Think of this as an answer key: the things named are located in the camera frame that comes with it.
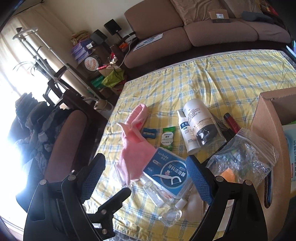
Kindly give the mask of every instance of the pink towel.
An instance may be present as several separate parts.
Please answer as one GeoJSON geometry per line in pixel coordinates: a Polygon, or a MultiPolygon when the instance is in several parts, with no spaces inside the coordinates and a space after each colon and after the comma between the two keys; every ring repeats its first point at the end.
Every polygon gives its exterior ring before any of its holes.
{"type": "Polygon", "coordinates": [[[119,122],[122,128],[121,151],[117,168],[126,184],[140,179],[143,170],[156,152],[154,146],[146,141],[140,130],[148,116],[148,108],[144,104],[138,105],[125,123],[119,122]]]}

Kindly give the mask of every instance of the open cardboard box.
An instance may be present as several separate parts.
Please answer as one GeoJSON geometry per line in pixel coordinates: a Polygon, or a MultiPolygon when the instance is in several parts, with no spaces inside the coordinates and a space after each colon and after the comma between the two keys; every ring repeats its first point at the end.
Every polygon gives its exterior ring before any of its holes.
{"type": "Polygon", "coordinates": [[[268,240],[273,240],[282,229],[288,211],[291,193],[291,168],[288,146],[282,125],[296,120],[296,87],[260,94],[251,130],[269,141],[279,152],[273,168],[273,200],[269,208],[264,205],[264,182],[257,193],[263,208],[268,240]]]}

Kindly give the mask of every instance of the brown sofa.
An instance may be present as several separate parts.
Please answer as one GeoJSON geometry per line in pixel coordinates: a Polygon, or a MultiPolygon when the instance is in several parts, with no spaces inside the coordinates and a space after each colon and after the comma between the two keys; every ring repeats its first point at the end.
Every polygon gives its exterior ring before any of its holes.
{"type": "Polygon", "coordinates": [[[142,41],[163,33],[162,39],[136,51],[124,64],[128,68],[190,50],[193,46],[268,40],[290,43],[290,34],[275,24],[247,22],[243,11],[261,12],[255,0],[144,0],[125,12],[125,17],[142,41]],[[212,23],[208,10],[226,9],[230,23],[212,23]]]}

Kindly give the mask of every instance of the clear plastic bottle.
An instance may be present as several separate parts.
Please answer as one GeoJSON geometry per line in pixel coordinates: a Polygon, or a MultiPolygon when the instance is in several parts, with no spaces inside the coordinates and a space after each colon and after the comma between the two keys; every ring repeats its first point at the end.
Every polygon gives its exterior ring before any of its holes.
{"type": "Polygon", "coordinates": [[[172,196],[160,190],[153,181],[145,175],[142,175],[140,180],[143,183],[143,189],[158,208],[170,205],[174,201],[172,196]]]}
{"type": "Polygon", "coordinates": [[[158,217],[159,221],[162,221],[167,227],[173,226],[182,216],[182,209],[187,204],[187,201],[181,198],[175,206],[165,209],[158,217]]]}

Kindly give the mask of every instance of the yellow checkered tablecloth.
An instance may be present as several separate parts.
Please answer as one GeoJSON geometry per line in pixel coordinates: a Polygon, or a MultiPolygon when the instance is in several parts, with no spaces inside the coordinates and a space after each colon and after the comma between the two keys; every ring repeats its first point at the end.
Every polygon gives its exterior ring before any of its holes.
{"type": "MultiPolygon", "coordinates": [[[[160,146],[162,128],[178,126],[177,110],[193,98],[202,99],[208,109],[223,120],[229,112],[241,127],[249,128],[256,110],[259,93],[296,86],[296,71],[275,50],[222,53],[183,62],[152,72],[125,84],[105,129],[98,152],[106,157],[106,169],[85,205],[89,213],[112,197],[119,189],[109,176],[111,164],[117,162],[122,150],[121,128],[140,103],[148,106],[150,114],[144,127],[157,129],[160,146]]],[[[186,158],[186,148],[180,128],[176,128],[173,152],[186,158]]],[[[131,196],[114,214],[114,228],[140,240],[187,241],[198,227],[183,218],[172,227],[157,220],[158,209],[137,182],[131,196]]]]}

